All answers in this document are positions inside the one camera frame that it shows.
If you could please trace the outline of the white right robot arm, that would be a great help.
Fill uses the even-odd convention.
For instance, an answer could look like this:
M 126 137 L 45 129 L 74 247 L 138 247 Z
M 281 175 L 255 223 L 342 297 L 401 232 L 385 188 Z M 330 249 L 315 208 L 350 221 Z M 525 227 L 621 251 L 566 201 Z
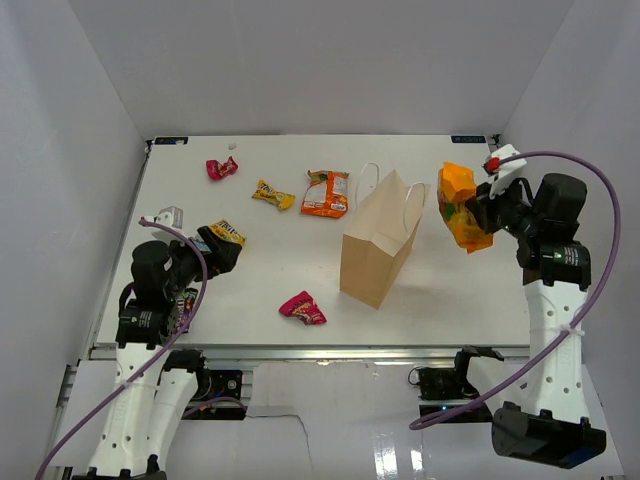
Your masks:
M 503 190 L 483 183 L 467 201 L 489 233 L 504 230 L 518 242 L 516 259 L 529 312 L 530 358 L 534 366 L 491 395 L 511 375 L 499 354 L 471 354 L 451 374 L 453 390 L 480 394 L 492 415 L 491 442 L 499 456 L 572 469 L 602 454 L 606 434 L 591 425 L 582 384 L 582 330 L 573 320 L 591 284 L 589 250 L 575 240 L 586 185 L 571 176 L 543 177 L 531 201 L 523 178 Z

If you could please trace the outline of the brown paper bag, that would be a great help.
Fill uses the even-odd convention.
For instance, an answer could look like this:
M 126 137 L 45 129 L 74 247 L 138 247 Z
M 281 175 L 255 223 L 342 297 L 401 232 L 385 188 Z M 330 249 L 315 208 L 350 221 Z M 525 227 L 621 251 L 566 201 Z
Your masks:
M 412 252 L 430 186 L 406 184 L 397 171 L 378 176 L 369 193 L 354 194 L 342 236 L 340 291 L 378 310 Z

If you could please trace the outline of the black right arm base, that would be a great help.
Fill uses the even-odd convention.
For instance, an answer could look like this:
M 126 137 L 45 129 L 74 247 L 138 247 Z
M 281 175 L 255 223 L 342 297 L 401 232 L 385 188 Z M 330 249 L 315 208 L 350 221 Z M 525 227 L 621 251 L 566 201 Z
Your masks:
M 472 358 L 491 358 L 503 362 L 504 357 L 490 347 L 466 345 L 459 350 L 451 368 L 414 367 L 407 375 L 408 383 L 420 390 L 419 398 L 428 400 L 472 400 L 479 396 L 468 381 Z

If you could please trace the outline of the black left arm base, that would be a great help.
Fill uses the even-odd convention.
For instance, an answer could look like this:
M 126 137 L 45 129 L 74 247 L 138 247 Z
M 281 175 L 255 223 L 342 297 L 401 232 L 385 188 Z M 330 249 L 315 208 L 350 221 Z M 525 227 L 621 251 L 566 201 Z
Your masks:
M 192 403 L 219 397 L 241 399 L 243 372 L 241 370 L 210 370 L 205 368 L 198 377 L 198 389 Z

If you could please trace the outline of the red Himalaya candy packet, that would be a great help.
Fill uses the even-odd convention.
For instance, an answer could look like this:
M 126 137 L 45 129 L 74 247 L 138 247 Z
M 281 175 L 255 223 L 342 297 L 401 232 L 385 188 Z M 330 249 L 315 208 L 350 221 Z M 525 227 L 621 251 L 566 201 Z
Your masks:
M 280 306 L 279 313 L 287 318 L 297 318 L 307 326 L 327 323 L 324 313 L 307 291 L 301 291 L 287 300 Z

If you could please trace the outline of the orange Skittles snack bag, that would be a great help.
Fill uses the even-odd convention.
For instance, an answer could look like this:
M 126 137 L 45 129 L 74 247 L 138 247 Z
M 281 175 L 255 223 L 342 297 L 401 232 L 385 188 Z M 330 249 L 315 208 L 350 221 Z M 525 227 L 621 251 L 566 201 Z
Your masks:
M 339 219 L 349 208 L 347 172 L 308 171 L 309 186 L 301 204 L 304 215 Z

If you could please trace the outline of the purple M&M's packet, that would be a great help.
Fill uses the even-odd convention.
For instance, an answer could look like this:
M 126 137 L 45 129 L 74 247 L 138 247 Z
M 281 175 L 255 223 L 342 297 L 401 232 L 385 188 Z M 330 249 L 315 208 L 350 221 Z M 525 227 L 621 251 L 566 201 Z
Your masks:
M 198 297 L 198 290 L 195 288 L 185 289 L 177 299 L 177 324 L 176 329 L 185 325 L 191 316 L 195 301 Z

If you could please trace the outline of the orange yellow snack bag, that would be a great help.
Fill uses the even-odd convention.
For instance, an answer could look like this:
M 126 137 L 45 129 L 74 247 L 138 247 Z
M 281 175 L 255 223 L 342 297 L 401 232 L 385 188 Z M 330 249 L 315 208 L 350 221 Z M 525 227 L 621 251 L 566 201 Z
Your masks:
M 456 244 L 468 254 L 493 245 L 493 235 L 478 225 L 466 202 L 476 199 L 471 169 L 444 162 L 438 173 L 437 200 L 440 215 Z

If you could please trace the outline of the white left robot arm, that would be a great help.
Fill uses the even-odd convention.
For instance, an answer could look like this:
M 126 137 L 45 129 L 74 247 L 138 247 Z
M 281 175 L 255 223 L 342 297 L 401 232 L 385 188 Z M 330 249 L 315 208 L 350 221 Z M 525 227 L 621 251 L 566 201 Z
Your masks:
M 132 252 L 132 281 L 121 292 L 116 333 L 115 397 L 87 479 L 163 479 L 184 411 L 205 396 L 211 374 L 199 350 L 173 350 L 204 297 L 201 284 L 235 267 L 245 237 L 226 220 L 187 238 L 150 240 Z

